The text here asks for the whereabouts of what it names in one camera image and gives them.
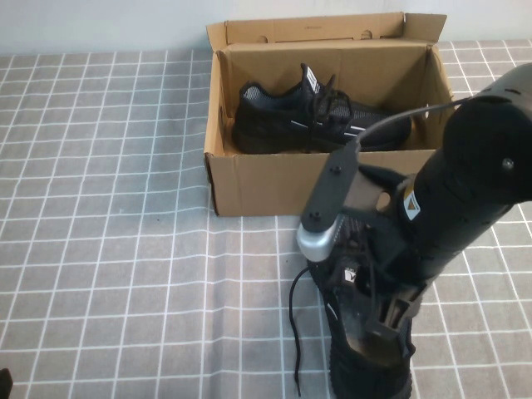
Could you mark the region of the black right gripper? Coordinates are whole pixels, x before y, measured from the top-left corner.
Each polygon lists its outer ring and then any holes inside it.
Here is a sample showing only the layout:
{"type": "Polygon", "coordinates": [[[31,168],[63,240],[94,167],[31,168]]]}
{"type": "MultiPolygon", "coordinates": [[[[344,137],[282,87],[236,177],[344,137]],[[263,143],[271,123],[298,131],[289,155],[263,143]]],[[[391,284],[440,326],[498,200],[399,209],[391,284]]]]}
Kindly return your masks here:
{"type": "Polygon", "coordinates": [[[417,315],[425,292],[404,205],[404,194],[414,180],[414,175],[359,165],[342,203],[342,214],[363,227],[377,278],[377,286],[371,288],[371,333],[386,340],[417,315]]]}

